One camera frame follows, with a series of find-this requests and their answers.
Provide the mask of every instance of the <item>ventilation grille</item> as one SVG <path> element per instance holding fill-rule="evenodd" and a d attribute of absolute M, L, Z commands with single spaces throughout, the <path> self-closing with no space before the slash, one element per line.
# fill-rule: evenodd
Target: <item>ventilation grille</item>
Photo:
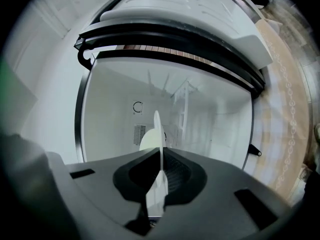
<path fill-rule="evenodd" d="M 134 132 L 133 132 L 133 144 L 140 146 L 140 143 L 142 141 L 142 138 L 146 134 L 146 126 L 137 124 L 134 126 Z"/>

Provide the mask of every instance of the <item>beige fabric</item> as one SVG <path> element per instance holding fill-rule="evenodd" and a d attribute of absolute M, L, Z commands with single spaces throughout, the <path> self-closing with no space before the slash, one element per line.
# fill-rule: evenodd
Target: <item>beige fabric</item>
<path fill-rule="evenodd" d="M 300 173 L 309 133 L 304 84 L 286 44 L 263 19 L 256 23 L 273 58 L 262 70 L 265 91 L 254 103 L 252 143 L 244 170 L 287 199 Z"/>

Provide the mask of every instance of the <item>wooden floor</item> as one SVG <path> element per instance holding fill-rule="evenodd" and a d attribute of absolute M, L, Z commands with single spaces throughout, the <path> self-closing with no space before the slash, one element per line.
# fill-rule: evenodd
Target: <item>wooden floor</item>
<path fill-rule="evenodd" d="M 257 14 L 245 6 L 245 12 L 256 22 Z M 269 19 L 283 24 L 280 37 L 296 60 L 304 83 L 309 107 L 309 139 L 304 163 L 315 168 L 314 154 L 318 152 L 313 130 L 320 123 L 320 50 L 314 42 L 314 32 L 297 6 L 291 0 L 271 0 L 260 10 Z"/>

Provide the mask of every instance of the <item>vent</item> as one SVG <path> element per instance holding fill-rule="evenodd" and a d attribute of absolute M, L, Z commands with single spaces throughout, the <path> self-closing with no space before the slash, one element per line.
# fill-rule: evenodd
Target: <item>vent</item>
<path fill-rule="evenodd" d="M 146 126 L 141 124 L 136 124 L 134 126 L 133 131 L 133 144 L 140 146 L 140 143 L 142 141 L 142 138 L 146 134 Z"/>

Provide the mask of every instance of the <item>black slot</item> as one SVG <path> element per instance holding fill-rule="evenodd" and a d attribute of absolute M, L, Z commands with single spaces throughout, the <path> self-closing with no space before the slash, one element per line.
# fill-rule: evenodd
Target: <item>black slot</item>
<path fill-rule="evenodd" d="M 260 230 L 263 230 L 277 220 L 273 212 L 249 189 L 241 189 L 234 192 L 234 194 Z"/>
<path fill-rule="evenodd" d="M 85 170 L 70 172 L 70 176 L 72 179 L 77 179 L 77 178 L 88 176 L 88 175 L 94 174 L 94 173 L 95 173 L 95 171 L 92 169 L 85 169 Z"/>

